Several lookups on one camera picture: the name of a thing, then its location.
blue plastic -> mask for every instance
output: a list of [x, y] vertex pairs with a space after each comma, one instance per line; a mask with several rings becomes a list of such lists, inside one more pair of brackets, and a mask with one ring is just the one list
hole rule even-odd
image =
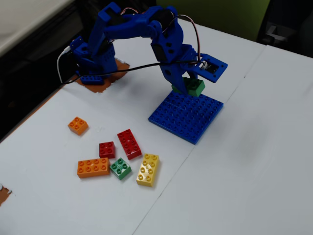
[[172, 91], [149, 117], [149, 121], [196, 144], [223, 107], [223, 103]]
[[[169, 6], [167, 9], [172, 12], [174, 17], [177, 16], [177, 10], [174, 7]], [[151, 20], [156, 12], [162, 10], [164, 8], [161, 6], [153, 6], [142, 14], [124, 14], [120, 16], [120, 7], [111, 2], [98, 13], [89, 41], [83, 42], [82, 38], [78, 37], [71, 43], [71, 49], [81, 70], [87, 71], [90, 75], [117, 70], [114, 47], [109, 42], [114, 39], [144, 37], [152, 38], [151, 46], [156, 54], [156, 59], [159, 62], [168, 63], [168, 65], [160, 66], [165, 79], [183, 94], [188, 93], [182, 78], [185, 72], [194, 79], [197, 79], [200, 75], [215, 83], [227, 68], [227, 64], [212, 56], [201, 54], [201, 61], [214, 64], [217, 69], [213, 73], [202, 70], [200, 63], [196, 65], [172, 63], [181, 60], [196, 60], [197, 53], [191, 45], [182, 43], [183, 31], [178, 24], [177, 18], [167, 29], [163, 29], [157, 20]], [[122, 19], [119, 19], [120, 24], [113, 24], [112, 17], [122, 17]], [[106, 49], [103, 51], [101, 46], [105, 43], [109, 43], [109, 46], [106, 45]], [[84, 78], [81, 80], [84, 84], [86, 82], [97, 84], [98, 82], [87, 81]]]
[[104, 84], [104, 80], [99, 77], [99, 76], [83, 76], [81, 78], [81, 81], [83, 84], [85, 85], [103, 85]]

yellow 2x4 brick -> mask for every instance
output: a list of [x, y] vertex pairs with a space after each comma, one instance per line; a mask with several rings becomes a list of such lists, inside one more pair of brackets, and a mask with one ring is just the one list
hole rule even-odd
[[145, 154], [137, 176], [137, 184], [144, 186], [153, 186], [159, 163], [158, 155]]

orange 2x4 brick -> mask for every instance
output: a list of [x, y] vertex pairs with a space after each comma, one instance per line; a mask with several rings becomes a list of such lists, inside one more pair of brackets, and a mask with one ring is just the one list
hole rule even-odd
[[69, 129], [76, 133], [77, 135], [81, 135], [86, 129], [88, 128], [88, 124], [80, 119], [79, 117], [76, 117], [69, 125]]
[[79, 161], [77, 175], [79, 178], [94, 177], [110, 174], [110, 162], [108, 158], [98, 158]]

red 2x2 brick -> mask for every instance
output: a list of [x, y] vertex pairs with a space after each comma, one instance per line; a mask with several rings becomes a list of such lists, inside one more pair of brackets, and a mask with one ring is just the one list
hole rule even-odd
[[100, 158], [115, 158], [115, 146], [113, 142], [99, 144]]
[[141, 150], [130, 129], [117, 134], [121, 144], [126, 152], [128, 160], [141, 155]]

green 2x2 brick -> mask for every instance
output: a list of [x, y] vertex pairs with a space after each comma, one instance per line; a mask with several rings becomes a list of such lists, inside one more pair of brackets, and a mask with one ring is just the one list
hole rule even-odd
[[[205, 88], [205, 84], [202, 80], [190, 77], [184, 77], [183, 80], [189, 95], [198, 97]], [[172, 85], [172, 89], [174, 92], [181, 94], [181, 92], [174, 85]]]
[[116, 175], [119, 180], [122, 180], [129, 172], [132, 171], [131, 167], [122, 159], [118, 159], [110, 166], [111, 171]]

